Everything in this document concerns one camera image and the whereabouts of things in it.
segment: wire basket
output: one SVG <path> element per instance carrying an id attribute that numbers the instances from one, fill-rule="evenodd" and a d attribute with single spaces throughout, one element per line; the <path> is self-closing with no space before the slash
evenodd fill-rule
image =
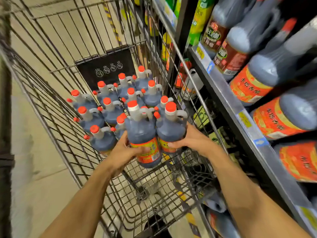
<path id="1" fill-rule="evenodd" d="M 196 109 L 200 102 L 216 130 L 199 91 L 198 98 L 192 98 L 196 86 L 188 93 L 182 80 L 184 91 L 177 91 L 168 79 L 170 70 L 179 75 L 175 56 L 192 77 L 162 13 L 153 8 L 153 0 L 140 1 L 136 6 L 131 0 L 8 0 L 10 11 L 1 16 L 3 21 L 10 17 L 6 24 L 11 33 L 11 44 L 1 37 L 1 55 L 79 187 L 104 159 L 83 138 L 85 132 L 73 122 L 78 113 L 66 102 L 73 89 L 92 94 L 79 64 L 128 50 L 134 67 L 151 69 L 163 93 L 185 108 L 191 123 L 204 130 L 206 120 L 201 120 Z M 147 21 L 137 18 L 145 11 Z M 171 36 L 170 42 L 165 32 Z M 109 67 L 103 68 L 94 71 L 105 74 Z M 216 135 L 224 147 L 217 130 Z M 152 237 L 191 214 L 208 196 L 198 196 L 200 190 L 213 185 L 212 167 L 206 159 L 189 148 L 174 157 L 163 156 L 153 169 L 142 168 L 133 160 L 111 180 L 100 220 L 108 236 Z M 199 234 L 193 222 L 191 228 Z"/>

